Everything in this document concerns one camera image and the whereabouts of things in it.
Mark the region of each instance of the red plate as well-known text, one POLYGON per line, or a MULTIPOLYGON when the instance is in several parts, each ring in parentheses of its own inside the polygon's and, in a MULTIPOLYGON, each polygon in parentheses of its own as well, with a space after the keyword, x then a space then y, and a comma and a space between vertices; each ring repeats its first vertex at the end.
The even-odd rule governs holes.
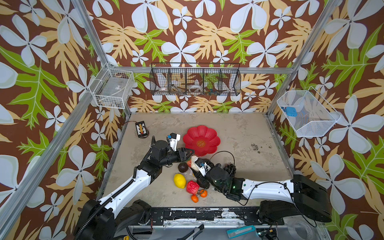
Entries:
POLYGON ((216 152, 221 142, 217 132, 204 125, 188 129, 183 141, 185 147, 195 150, 195 155, 198 157, 216 152))

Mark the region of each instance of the lemon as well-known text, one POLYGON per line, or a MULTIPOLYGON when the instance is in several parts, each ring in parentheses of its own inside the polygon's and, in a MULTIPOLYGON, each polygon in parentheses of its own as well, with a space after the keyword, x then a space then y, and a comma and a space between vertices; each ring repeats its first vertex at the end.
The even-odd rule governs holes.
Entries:
POLYGON ((185 177, 180 174, 180 173, 177 173, 175 175, 175 177, 173 178, 173 181, 175 182, 175 185, 176 187, 178 188, 185 188, 186 184, 187 184, 187 180, 185 179, 185 177))

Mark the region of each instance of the white mesh basket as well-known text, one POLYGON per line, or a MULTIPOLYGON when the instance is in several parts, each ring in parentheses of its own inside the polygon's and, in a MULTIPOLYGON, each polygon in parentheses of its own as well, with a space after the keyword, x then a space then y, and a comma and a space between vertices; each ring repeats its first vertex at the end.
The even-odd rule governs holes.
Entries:
POLYGON ((296 117, 288 116, 283 110, 282 112, 297 137, 323 137, 341 117, 341 114, 323 96, 317 94, 322 102, 325 105, 328 104, 334 112, 330 113, 309 90, 287 91, 277 100, 280 108, 295 108, 296 117))
POLYGON ((100 78, 92 92, 97 106, 124 109, 132 90, 133 72, 126 70, 108 69, 100 78))

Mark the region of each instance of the wall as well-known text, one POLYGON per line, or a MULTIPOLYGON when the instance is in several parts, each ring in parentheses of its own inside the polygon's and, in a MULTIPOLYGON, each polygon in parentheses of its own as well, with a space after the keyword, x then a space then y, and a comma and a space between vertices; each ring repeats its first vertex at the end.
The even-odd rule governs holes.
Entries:
MULTIPOLYGON (((0 1, 0 14, 0 206, 4 206, 71 114, 100 64, 69 1, 0 1)), ((121 111, 89 106, 7 239, 71 238, 84 203, 96 198, 122 123, 121 111)))
MULTIPOLYGON (((116 66, 218 62, 225 66, 240 63, 242 67, 290 67, 326 1, 158 0, 148 4, 144 0, 95 0, 84 3, 110 63, 116 66)), ((148 76, 137 74, 135 78, 137 86, 129 99, 133 112, 265 112, 284 79, 248 74, 243 76, 241 95, 237 98, 178 98, 152 96, 148 76)))
POLYGON ((291 83, 291 89, 317 88, 343 115, 331 131, 297 138, 278 108, 271 116, 296 173, 328 189, 333 221, 327 228, 337 240, 384 236, 383 6, 343 1, 291 83))

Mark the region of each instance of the cherry tomato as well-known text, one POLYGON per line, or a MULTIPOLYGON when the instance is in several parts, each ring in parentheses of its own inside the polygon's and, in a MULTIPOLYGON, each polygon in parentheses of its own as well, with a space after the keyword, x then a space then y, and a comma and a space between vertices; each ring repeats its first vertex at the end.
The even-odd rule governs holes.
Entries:
POLYGON ((208 192, 204 189, 201 189, 199 194, 200 194, 200 197, 206 197, 208 195, 208 192))
POLYGON ((193 202, 198 202, 199 201, 199 198, 194 194, 191 196, 191 199, 193 202))

